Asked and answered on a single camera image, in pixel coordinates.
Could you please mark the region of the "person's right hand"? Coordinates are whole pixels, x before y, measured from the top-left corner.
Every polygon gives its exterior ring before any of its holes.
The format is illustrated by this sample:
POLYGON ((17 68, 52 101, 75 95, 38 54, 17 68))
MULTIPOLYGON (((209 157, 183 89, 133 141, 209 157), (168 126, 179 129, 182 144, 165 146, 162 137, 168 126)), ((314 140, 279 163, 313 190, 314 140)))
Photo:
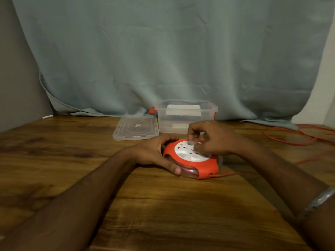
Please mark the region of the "person's right hand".
POLYGON ((212 142, 214 155, 239 155, 250 144, 249 139, 215 121, 193 122, 188 127, 187 135, 194 143, 212 142))

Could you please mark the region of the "grey-blue cloth backdrop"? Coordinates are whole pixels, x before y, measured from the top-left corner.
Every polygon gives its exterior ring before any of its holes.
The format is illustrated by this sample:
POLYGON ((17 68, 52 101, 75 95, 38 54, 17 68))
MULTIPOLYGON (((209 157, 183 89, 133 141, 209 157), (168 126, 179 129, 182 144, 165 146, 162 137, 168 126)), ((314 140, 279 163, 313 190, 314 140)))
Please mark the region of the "grey-blue cloth backdrop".
POLYGON ((335 0, 12 0, 60 114, 207 100, 217 120, 297 130, 335 0))

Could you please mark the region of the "orange white cable reel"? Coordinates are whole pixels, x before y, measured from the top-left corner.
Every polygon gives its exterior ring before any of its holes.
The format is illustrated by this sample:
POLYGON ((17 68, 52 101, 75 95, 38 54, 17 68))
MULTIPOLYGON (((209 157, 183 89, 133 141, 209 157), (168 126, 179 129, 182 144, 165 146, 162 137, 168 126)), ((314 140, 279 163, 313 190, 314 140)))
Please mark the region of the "orange white cable reel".
POLYGON ((213 154, 201 154, 194 149, 194 142, 180 139, 169 143, 162 155, 181 168, 180 175, 197 180, 217 177, 219 157, 213 154))

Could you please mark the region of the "person's left hand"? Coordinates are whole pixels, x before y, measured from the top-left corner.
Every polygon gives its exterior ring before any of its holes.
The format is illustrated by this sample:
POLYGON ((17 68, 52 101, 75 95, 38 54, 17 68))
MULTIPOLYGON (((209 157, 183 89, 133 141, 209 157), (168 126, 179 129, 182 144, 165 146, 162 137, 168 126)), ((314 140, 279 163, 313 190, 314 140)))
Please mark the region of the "person's left hand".
POLYGON ((154 138, 150 138, 144 142, 129 147, 129 153, 140 165, 156 165, 160 166, 160 157, 162 146, 167 143, 177 141, 179 138, 170 134, 162 134, 154 138))

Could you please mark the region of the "clear plastic storage box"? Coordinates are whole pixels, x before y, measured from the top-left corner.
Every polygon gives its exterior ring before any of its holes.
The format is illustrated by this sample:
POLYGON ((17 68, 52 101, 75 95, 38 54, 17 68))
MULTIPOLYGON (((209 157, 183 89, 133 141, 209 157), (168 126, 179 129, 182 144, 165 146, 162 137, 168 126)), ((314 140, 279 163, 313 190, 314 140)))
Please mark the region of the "clear plastic storage box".
POLYGON ((149 109, 157 114, 161 133, 187 134, 190 123, 214 120, 218 106, 210 101, 159 100, 149 109))

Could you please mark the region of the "person's right forearm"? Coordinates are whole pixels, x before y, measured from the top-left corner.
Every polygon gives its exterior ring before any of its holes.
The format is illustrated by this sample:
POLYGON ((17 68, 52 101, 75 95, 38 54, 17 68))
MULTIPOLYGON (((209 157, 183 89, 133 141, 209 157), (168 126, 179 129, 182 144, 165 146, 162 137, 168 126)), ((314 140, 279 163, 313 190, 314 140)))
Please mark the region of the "person's right forearm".
POLYGON ((251 140, 238 156, 270 184, 321 251, 335 251, 335 188, 251 140))

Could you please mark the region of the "person's left forearm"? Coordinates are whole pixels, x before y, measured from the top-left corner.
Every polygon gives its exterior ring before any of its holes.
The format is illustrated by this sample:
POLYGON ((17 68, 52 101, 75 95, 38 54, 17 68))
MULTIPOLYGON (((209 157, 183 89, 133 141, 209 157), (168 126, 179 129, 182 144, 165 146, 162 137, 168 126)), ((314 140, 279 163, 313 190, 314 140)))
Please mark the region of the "person's left forearm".
POLYGON ((82 251, 121 176, 136 164, 127 147, 42 207, 0 241, 0 251, 82 251))

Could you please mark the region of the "clear plastic box lid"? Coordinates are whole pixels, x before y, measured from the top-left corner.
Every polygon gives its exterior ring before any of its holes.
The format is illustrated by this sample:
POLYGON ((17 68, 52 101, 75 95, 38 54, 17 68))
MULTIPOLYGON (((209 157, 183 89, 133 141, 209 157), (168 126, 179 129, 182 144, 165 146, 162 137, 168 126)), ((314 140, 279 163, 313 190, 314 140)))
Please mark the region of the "clear plastic box lid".
POLYGON ((143 140, 156 136, 159 136, 159 128, 155 115, 122 117, 113 133, 115 141, 143 140))

